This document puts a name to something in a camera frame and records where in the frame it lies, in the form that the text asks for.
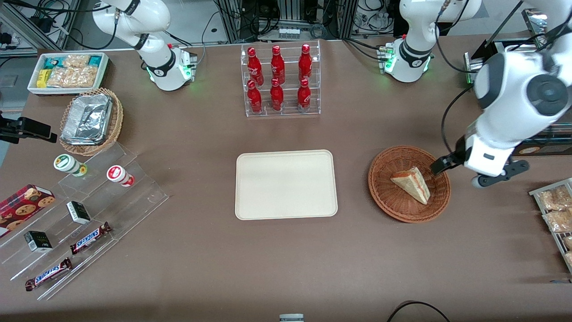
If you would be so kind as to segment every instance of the coca-cola bottle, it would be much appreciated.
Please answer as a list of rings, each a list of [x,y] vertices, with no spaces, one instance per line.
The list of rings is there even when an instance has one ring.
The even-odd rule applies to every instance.
[[[252,47],[248,48],[248,73],[251,79],[256,82],[256,85],[262,86],[264,84],[264,76],[262,76],[262,65],[260,60],[256,57],[256,50]]]
[[[250,103],[252,113],[262,113],[262,96],[260,96],[260,91],[256,88],[256,84],[253,80],[248,80],[247,86],[248,102]]]
[[[312,76],[312,57],[310,56],[310,45],[308,44],[302,45],[302,55],[300,55],[300,60],[298,60],[298,69],[300,81]]]
[[[282,111],[284,108],[284,91],[280,86],[280,81],[276,77],[272,79],[270,97],[272,98],[272,109],[274,109],[276,112]]]
[[[286,81],[286,70],[284,67],[284,58],[280,54],[280,46],[272,46],[272,77],[278,78],[280,85]]]
[[[304,78],[300,81],[300,88],[298,89],[298,111],[306,113],[310,109],[310,95],[312,92],[308,87],[308,79]]]

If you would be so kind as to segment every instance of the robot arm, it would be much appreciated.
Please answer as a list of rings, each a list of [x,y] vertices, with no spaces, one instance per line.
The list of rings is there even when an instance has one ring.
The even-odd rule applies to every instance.
[[[399,11],[409,23],[409,31],[405,39],[386,45],[384,72],[404,83],[421,78],[439,36],[437,16],[439,22],[467,20],[476,14],[480,4],[481,0],[401,0]]]
[[[572,97],[572,0],[530,0],[550,17],[554,46],[537,53],[498,53],[477,74],[475,94],[484,110],[457,142],[456,150],[437,160],[440,173],[459,164],[479,175],[476,187],[486,187],[528,169],[512,162],[514,148],[554,122],[570,108]]]
[[[137,50],[157,87],[173,91],[194,80],[196,56],[170,48],[160,34],[171,21],[163,1],[106,0],[96,3],[94,8],[108,4],[110,8],[93,12],[93,20],[103,32],[114,34]]]

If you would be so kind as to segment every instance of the clear acrylic shelf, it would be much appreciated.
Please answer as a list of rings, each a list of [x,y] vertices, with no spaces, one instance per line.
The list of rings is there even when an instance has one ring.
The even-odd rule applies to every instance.
[[[300,113],[300,111],[298,111],[298,89],[300,88],[300,80],[298,79],[298,60],[300,59],[303,44],[310,45],[310,56],[312,56],[312,76],[308,79],[308,86],[312,91],[312,94],[310,96],[310,108],[306,113]],[[247,117],[303,116],[320,114],[320,42],[307,41],[279,43],[286,71],[286,82],[282,84],[282,89],[284,90],[284,108],[281,112],[276,112],[272,109],[272,100],[270,97],[270,89],[272,88],[272,69],[270,67],[270,61],[272,60],[273,45],[274,44],[258,43],[242,45],[241,47],[240,65],[243,78],[244,106]],[[258,115],[252,113],[247,95],[247,81],[250,79],[250,75],[248,74],[248,55],[246,54],[246,51],[249,47],[256,49],[256,56],[262,64],[262,74],[264,76],[264,84],[258,87],[258,90],[262,95],[262,113]]]
[[[13,232],[14,235],[0,246],[2,275],[21,284],[22,292],[31,293],[38,300],[49,299],[163,204],[169,197],[134,159],[134,154],[116,143],[86,162],[88,173],[84,177],[68,175],[63,178],[56,185],[60,189],[58,202],[43,214],[37,214],[39,217],[34,222]],[[114,164],[123,166],[135,177],[132,186],[122,187],[107,180],[105,172]],[[84,204],[92,219],[89,224],[80,225],[72,221],[66,208],[71,200]],[[87,249],[72,255],[70,245],[106,221],[113,230]],[[44,231],[53,249],[47,253],[31,252],[23,237],[28,230]],[[32,292],[25,291],[24,284],[28,279],[58,265],[66,257],[71,259],[72,270],[60,273]]]

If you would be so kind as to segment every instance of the round wicker basket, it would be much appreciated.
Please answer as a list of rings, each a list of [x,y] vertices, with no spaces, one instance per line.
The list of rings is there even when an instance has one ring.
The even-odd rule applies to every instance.
[[[81,93],[80,96],[90,96],[97,94],[106,94],[113,99],[112,114],[109,118],[107,139],[105,140],[105,142],[103,142],[103,144],[99,146],[73,146],[71,144],[63,142],[60,136],[59,142],[62,144],[63,148],[69,153],[79,154],[83,156],[92,156],[102,150],[111,147],[119,137],[119,133],[121,132],[121,123],[123,122],[123,107],[121,106],[121,102],[112,91],[105,88],[98,88],[93,91]],[[67,105],[66,111],[63,114],[61,125],[59,127],[60,131],[63,131],[63,127],[66,124],[67,115],[70,112],[70,107],[72,106],[72,103],[73,100],[70,102],[70,104]]]
[[[446,173],[433,175],[435,158],[420,148],[395,146],[378,154],[371,163],[368,183],[378,206],[388,215],[404,222],[425,222],[445,210],[451,197],[451,183]],[[399,171],[417,167],[423,174],[431,196],[426,205],[394,184],[390,177]]]

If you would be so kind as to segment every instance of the table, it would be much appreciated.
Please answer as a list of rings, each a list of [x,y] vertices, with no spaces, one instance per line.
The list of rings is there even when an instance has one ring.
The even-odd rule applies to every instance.
[[[442,45],[460,66],[483,38]],[[529,158],[530,171],[483,190],[456,168],[441,216],[398,222],[370,196],[370,162],[398,144],[445,154],[440,118],[464,75],[436,52],[421,80],[402,84],[341,41],[321,45],[322,114],[278,120],[245,117],[240,46],[208,48],[197,80],[175,92],[149,81],[135,51],[109,51],[104,84],[124,106],[120,142],[172,197],[49,301],[3,278],[0,313],[11,315],[0,320],[267,322],[299,312],[309,322],[384,321],[406,300],[457,321],[569,320],[572,287],[548,283],[569,275],[527,192],[572,176],[570,158]],[[30,95],[23,115],[58,128],[69,100]],[[447,120],[450,141],[479,114],[473,94],[461,98]],[[312,149],[333,153],[335,216],[235,217],[240,154]],[[33,139],[10,147],[0,198],[27,183],[56,184],[60,152]]]

